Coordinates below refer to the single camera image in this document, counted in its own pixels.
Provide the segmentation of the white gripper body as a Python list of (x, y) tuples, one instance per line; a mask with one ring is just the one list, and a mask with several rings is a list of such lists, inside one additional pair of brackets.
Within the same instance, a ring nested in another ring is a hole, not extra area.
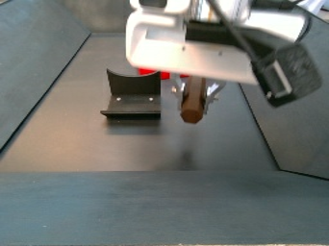
[[(294, 41), (306, 25), (299, 13), (259, 11), (250, 0), (214, 0), (227, 19), (248, 30)], [(187, 22), (215, 22), (206, 0), (129, 0), (125, 58), (137, 68), (254, 85), (247, 54), (230, 44), (187, 38)]]

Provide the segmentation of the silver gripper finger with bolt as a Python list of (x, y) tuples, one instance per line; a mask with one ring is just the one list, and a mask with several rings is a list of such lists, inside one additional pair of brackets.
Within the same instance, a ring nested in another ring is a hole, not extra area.
[(204, 111), (208, 111), (210, 104), (218, 99), (218, 94), (223, 90), (226, 83), (223, 81), (215, 81), (206, 84), (206, 101)]

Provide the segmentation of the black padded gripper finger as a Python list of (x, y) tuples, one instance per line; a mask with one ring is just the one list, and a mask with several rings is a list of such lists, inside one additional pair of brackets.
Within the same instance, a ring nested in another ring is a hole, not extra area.
[(171, 79), (171, 82), (172, 82), (171, 92), (177, 99), (177, 109), (180, 109), (186, 82), (183, 81), (180, 76), (175, 76)]

